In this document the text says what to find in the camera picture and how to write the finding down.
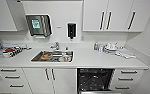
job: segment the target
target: drawer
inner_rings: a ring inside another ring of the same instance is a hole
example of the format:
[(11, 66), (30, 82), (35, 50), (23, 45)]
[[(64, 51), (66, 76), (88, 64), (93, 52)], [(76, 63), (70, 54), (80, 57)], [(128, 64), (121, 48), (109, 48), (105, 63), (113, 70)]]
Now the drawer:
[(139, 82), (141, 78), (141, 75), (134, 75), (134, 76), (121, 76), (119, 75), (118, 77), (113, 77), (111, 83), (125, 83), (125, 84), (136, 84)]
[(7, 82), (26, 82), (26, 77), (24, 74), (11, 74), (11, 73), (4, 73), (1, 74), (1, 78), (3, 79), (3, 81), (7, 81)]
[(0, 82), (0, 93), (27, 93), (32, 94), (31, 89), (27, 83), (8, 83)]
[(8, 84), (8, 90), (9, 93), (27, 93), (27, 94), (32, 94), (31, 89), (28, 85), (28, 83), (18, 83), (18, 82), (14, 82), (14, 83), (10, 83)]
[(123, 75), (123, 76), (135, 76), (135, 75), (142, 75), (143, 70), (115, 70), (114, 75)]
[(0, 74), (2, 73), (23, 73), (22, 68), (0, 68)]
[(125, 85), (125, 84), (111, 84), (109, 89), (120, 91), (122, 94), (128, 94), (128, 92), (131, 92), (134, 89), (134, 85)]

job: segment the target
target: faucet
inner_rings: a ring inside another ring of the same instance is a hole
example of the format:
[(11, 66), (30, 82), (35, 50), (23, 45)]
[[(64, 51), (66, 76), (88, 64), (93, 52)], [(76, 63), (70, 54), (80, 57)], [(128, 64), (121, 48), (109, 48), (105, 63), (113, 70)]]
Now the faucet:
[(55, 45), (54, 46), (51, 46), (50, 48), (55, 48), (55, 50), (59, 50), (59, 42), (55, 42)]

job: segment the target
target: stainless steel sink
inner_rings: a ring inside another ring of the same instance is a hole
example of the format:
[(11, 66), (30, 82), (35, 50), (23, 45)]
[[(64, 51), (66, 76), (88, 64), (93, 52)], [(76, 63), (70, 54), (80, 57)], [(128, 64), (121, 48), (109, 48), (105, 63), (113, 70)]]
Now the stainless steel sink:
[[(42, 60), (41, 56), (45, 53), (48, 53), (51, 56), (50, 60)], [(73, 51), (53, 51), (53, 52), (49, 52), (49, 51), (41, 51), (40, 53), (38, 53), (31, 61), (35, 61), (35, 62), (65, 62), (65, 61), (60, 61), (59, 58), (63, 57), (63, 54), (66, 56), (69, 56), (71, 58), (71, 60), (67, 61), (67, 62), (71, 62), (73, 59)]]

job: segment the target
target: sink basin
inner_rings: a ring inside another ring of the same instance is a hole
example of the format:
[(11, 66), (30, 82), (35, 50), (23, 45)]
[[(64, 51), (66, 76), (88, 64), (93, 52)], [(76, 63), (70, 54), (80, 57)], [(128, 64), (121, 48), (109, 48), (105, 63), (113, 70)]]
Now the sink basin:
[[(41, 58), (42, 55), (47, 53), (51, 58), (48, 60), (43, 60)], [(61, 60), (60, 58), (63, 58), (63, 54), (69, 57), (68, 61)], [(73, 51), (41, 51), (38, 53), (31, 61), (42, 61), (42, 62), (71, 62), (73, 59)]]

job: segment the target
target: cabinet door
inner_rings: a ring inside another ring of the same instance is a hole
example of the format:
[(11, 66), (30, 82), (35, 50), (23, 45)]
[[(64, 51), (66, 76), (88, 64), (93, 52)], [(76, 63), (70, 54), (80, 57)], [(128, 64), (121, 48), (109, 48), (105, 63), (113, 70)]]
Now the cabinet door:
[(6, 0), (0, 0), (0, 31), (16, 30)]
[(150, 18), (150, 0), (134, 0), (126, 31), (143, 31)]
[(77, 69), (53, 69), (55, 94), (77, 94)]
[(83, 31), (102, 31), (108, 0), (84, 0)]
[(23, 68), (33, 93), (54, 93), (51, 71), (46, 68)]
[(133, 0), (109, 0), (104, 31), (124, 31)]

